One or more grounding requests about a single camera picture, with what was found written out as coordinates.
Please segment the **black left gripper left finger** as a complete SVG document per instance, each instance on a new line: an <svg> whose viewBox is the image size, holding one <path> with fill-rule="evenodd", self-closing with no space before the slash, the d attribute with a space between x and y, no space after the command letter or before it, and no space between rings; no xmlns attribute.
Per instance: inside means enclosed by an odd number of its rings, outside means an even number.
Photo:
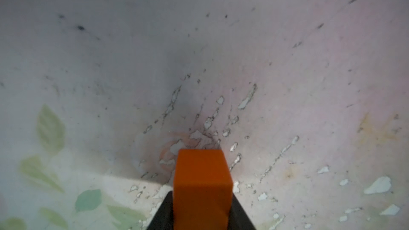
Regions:
<svg viewBox="0 0 409 230"><path fill-rule="evenodd" d="M173 192L169 191L155 213L147 230L173 230Z"/></svg>

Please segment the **orange block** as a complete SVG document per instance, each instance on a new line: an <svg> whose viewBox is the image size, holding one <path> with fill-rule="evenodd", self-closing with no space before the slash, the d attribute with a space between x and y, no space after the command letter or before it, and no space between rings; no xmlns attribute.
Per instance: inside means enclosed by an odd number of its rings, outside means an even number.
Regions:
<svg viewBox="0 0 409 230"><path fill-rule="evenodd" d="M222 150L182 149L173 182L175 230L226 230L233 181Z"/></svg>

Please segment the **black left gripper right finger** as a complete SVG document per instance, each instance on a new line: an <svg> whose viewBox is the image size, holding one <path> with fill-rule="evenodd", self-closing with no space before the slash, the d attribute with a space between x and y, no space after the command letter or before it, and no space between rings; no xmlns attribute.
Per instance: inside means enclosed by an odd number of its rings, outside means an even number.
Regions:
<svg viewBox="0 0 409 230"><path fill-rule="evenodd" d="M256 230L235 195L232 197L228 230Z"/></svg>

